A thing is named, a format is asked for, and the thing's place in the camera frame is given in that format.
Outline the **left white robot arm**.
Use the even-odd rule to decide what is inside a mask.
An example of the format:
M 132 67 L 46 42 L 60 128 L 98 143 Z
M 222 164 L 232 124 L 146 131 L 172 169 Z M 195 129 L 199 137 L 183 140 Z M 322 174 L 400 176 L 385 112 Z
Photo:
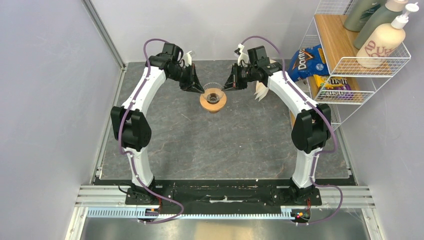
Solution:
M 110 111 L 114 138 L 131 168 L 131 184 L 126 192 L 130 203 L 148 205 L 159 199 L 148 159 L 152 129 L 147 112 L 166 80 L 178 82 L 182 91 L 204 93 L 192 62 L 193 55 L 193 51 L 184 52 L 176 44 L 165 42 L 160 53 L 146 59 L 143 75 L 127 100 Z

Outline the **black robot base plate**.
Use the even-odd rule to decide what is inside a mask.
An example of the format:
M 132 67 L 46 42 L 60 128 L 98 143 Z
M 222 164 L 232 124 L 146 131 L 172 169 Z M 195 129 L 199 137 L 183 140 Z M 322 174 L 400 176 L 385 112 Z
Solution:
M 291 179 L 155 180 L 154 203 L 125 204 L 148 208 L 160 206 L 161 214 L 230 215 L 277 214 L 281 207 L 321 206 L 320 191 L 297 188 Z

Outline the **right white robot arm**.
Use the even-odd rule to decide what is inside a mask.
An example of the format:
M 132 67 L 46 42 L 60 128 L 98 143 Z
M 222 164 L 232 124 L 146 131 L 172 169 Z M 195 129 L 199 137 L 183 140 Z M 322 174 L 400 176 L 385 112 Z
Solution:
M 271 199 L 276 204 L 305 205 L 319 190 L 315 184 L 316 164 L 320 152 L 331 138 L 331 108 L 308 97 L 287 75 L 285 68 L 270 60 L 264 46 L 248 49 L 239 44 L 234 51 L 238 59 L 231 68 L 224 91 L 246 89 L 255 82 L 254 97 L 262 100 L 274 92 L 294 116 L 291 140 L 297 149 L 295 170 L 287 188 L 275 188 Z

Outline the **clear glass dripper cone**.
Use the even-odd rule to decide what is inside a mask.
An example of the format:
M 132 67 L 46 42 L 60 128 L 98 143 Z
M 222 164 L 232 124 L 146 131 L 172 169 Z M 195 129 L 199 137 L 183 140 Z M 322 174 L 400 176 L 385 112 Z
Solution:
M 209 104 L 217 104 L 224 97 L 223 86 L 217 82 L 206 83 L 203 89 L 201 96 Z

